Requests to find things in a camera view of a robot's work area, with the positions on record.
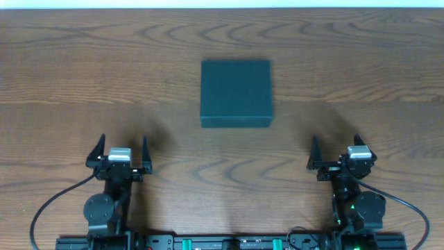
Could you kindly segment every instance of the dark green box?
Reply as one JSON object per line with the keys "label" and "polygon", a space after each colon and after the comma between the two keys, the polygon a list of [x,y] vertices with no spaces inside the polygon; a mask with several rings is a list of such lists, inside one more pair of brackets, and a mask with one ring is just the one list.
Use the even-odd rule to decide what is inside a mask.
{"label": "dark green box", "polygon": [[268,60],[202,62],[200,122],[203,128],[263,128],[273,120]]}

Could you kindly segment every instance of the box lid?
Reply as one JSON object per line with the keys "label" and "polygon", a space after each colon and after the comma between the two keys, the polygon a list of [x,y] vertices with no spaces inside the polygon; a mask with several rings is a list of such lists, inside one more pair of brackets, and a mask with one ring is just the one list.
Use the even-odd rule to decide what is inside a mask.
{"label": "box lid", "polygon": [[201,74],[202,127],[270,126],[270,61],[205,60]]}

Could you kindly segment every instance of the wire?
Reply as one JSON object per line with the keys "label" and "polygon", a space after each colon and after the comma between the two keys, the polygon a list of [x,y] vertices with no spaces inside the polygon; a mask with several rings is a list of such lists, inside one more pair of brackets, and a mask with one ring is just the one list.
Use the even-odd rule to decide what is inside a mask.
{"label": "wire", "polygon": [[427,239],[427,237],[429,236],[429,231],[430,231],[430,222],[429,222],[429,219],[427,218],[427,216],[425,215],[425,213],[423,211],[421,211],[419,208],[417,208],[417,207],[413,206],[412,204],[408,203],[407,201],[401,200],[400,198],[397,198],[396,196],[393,196],[393,195],[388,194],[388,193],[386,193],[384,191],[381,191],[381,190],[377,189],[376,187],[372,187],[372,186],[370,186],[368,184],[363,183],[362,181],[360,181],[356,177],[354,177],[350,173],[350,171],[348,171],[347,167],[345,167],[345,169],[349,173],[349,175],[352,177],[352,179],[354,181],[356,181],[358,184],[360,184],[361,186],[363,186],[363,187],[365,187],[365,188],[367,188],[369,190],[372,190],[373,192],[375,192],[377,194],[380,194],[380,195],[385,196],[387,198],[390,198],[390,199],[392,199],[394,201],[397,201],[397,202],[401,203],[402,205],[404,205],[404,206],[412,209],[413,211],[417,212],[419,215],[421,215],[422,219],[425,222],[424,234],[422,235],[421,240],[411,250],[419,249],[422,246],[422,244],[424,244],[424,242]]}
{"label": "wire", "polygon": [[67,189],[57,193],[56,195],[54,195],[53,197],[51,197],[47,202],[45,202],[42,207],[37,211],[37,213],[34,216],[33,222],[31,222],[31,227],[29,228],[29,239],[31,240],[31,245],[33,246],[34,250],[39,250],[39,248],[37,247],[37,243],[35,242],[35,238],[34,238],[34,228],[35,228],[35,223],[37,222],[37,219],[39,218],[40,214],[43,212],[43,210],[51,203],[53,202],[55,199],[57,199],[58,197],[62,196],[63,194],[66,194],[67,192],[73,190],[74,188],[77,188],[85,183],[87,183],[88,181],[90,181],[91,179],[93,179],[96,176],[96,171],[94,170],[94,173],[86,178],[85,180],[71,186],[68,187]]}
{"label": "wire", "polygon": [[[295,226],[295,227],[293,227],[292,229],[290,229],[290,231],[287,233],[287,236],[285,237],[285,240],[287,240],[287,242],[290,244],[290,246],[292,246],[294,249],[296,249],[296,250],[302,250],[302,249],[300,249],[299,247],[293,245],[293,244],[289,241],[289,235],[290,235],[290,233],[293,232],[293,231],[294,231],[295,229],[297,229],[297,228],[301,228],[301,229],[305,230],[306,232],[308,232],[308,230],[307,230],[305,227],[303,227],[303,226]],[[310,233],[310,237],[311,237],[316,243],[318,243],[318,245],[316,245],[316,246],[314,246],[314,247],[310,247],[310,249],[315,249],[316,247],[319,247],[319,240],[315,239],[311,233]]]}

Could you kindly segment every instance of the white wall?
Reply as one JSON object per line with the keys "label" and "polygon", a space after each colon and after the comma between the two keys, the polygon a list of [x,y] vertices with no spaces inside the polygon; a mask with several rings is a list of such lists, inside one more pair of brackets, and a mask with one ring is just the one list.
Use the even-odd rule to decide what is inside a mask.
{"label": "white wall", "polygon": [[439,7],[444,0],[0,0],[0,8]]}

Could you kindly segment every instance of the wood grain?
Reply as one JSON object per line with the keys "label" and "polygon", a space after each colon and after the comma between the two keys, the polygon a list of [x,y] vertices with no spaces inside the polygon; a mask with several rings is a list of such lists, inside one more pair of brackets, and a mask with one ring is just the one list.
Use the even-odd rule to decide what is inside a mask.
{"label": "wood grain", "polygon": [[[418,205],[442,249],[444,10],[8,10],[0,12],[0,249],[56,192],[90,174],[101,133],[154,174],[134,186],[130,223],[178,234],[331,226],[329,183],[305,165],[313,134],[334,159],[360,133],[379,156],[365,179]],[[267,129],[202,129],[200,61],[268,58]],[[82,235],[91,181],[37,223],[41,249]],[[385,231],[412,247],[421,218],[387,203]]]}

